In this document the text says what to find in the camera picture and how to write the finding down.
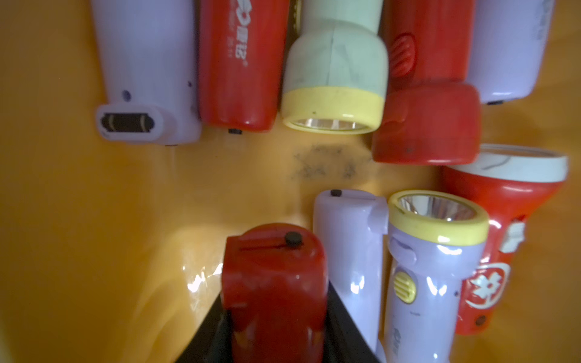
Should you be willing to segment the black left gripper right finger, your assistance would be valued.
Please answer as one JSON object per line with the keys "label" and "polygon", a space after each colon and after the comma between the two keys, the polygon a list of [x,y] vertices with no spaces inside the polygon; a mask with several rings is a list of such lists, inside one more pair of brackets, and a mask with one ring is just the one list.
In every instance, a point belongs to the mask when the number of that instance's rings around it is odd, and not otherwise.
{"label": "black left gripper right finger", "polygon": [[359,332],[332,283],[328,284],[324,333],[324,362],[380,362]]}

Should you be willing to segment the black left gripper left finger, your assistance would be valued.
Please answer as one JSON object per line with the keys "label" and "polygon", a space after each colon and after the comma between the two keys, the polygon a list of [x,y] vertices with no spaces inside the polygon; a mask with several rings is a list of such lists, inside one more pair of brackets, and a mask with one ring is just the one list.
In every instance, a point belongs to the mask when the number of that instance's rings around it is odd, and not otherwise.
{"label": "black left gripper left finger", "polygon": [[178,363],[231,362],[231,320],[218,296]]}

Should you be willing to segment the red flashlight group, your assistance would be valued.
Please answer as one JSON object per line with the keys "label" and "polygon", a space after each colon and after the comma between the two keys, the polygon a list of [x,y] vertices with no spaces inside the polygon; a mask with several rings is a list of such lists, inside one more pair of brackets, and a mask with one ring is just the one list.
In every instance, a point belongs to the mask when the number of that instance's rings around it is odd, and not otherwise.
{"label": "red flashlight group", "polygon": [[236,362],[321,362],[328,263],[308,229],[271,223],[228,237],[222,306]]}
{"label": "red flashlight group", "polygon": [[384,116],[372,136],[378,163],[471,163],[481,141],[481,103],[465,79],[476,3],[388,1],[381,35],[388,48]]}

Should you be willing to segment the yellow plastic storage tray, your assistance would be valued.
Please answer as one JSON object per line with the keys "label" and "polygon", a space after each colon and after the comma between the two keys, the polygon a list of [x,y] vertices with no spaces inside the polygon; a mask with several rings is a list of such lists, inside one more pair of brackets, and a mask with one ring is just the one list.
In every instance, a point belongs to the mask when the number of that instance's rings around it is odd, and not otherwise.
{"label": "yellow plastic storage tray", "polygon": [[[316,196],[437,190],[440,170],[375,163],[371,138],[206,128],[178,147],[104,140],[87,1],[1,3],[1,360],[168,362],[220,292],[225,240],[309,228]],[[527,98],[483,109],[486,143],[567,154],[527,222],[490,326],[453,362],[580,360],[580,3],[557,2]]]}

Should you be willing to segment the purple flashlight yellow rim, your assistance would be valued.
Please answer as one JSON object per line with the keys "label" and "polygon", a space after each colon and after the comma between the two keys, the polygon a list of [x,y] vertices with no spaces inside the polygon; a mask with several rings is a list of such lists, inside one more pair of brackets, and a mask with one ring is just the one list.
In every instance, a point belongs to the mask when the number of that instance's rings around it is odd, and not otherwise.
{"label": "purple flashlight yellow rim", "polygon": [[462,285],[480,264],[489,215],[443,192],[408,190],[388,201],[384,339],[388,362],[448,362]]}

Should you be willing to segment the red flashlight white logo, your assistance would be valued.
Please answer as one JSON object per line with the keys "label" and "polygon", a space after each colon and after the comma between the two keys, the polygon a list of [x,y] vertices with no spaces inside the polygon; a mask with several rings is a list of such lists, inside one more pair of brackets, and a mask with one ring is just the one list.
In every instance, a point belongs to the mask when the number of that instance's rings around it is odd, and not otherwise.
{"label": "red flashlight white logo", "polygon": [[525,240],[528,218],[560,189],[567,174],[566,155],[516,145],[482,144],[473,163],[443,167],[443,190],[478,204],[490,218],[479,265],[462,286],[457,334],[479,334],[488,327]]}

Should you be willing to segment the pale green flashlight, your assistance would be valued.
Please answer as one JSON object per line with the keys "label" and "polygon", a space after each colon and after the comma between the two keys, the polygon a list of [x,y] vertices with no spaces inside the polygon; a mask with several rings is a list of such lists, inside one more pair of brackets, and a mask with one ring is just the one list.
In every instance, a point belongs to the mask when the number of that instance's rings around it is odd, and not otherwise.
{"label": "pale green flashlight", "polygon": [[298,38],[287,53],[281,95],[284,125],[329,135],[379,128],[388,86],[382,10],[381,1],[297,3]]}

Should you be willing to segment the dark red flashlight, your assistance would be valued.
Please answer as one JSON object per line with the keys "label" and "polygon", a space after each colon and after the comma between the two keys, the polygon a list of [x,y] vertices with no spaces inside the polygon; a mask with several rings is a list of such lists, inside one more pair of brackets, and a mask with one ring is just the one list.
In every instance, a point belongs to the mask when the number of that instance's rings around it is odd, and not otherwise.
{"label": "dark red flashlight", "polygon": [[198,95],[203,122],[268,132],[278,113],[288,1],[200,4]]}

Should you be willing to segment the purple flashlight group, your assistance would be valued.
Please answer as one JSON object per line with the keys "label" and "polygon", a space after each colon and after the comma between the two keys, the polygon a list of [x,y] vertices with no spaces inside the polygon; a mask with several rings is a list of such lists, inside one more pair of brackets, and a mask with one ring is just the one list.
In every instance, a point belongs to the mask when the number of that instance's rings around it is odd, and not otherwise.
{"label": "purple flashlight group", "polygon": [[554,0],[476,1],[466,82],[481,104],[526,98],[543,63]]}

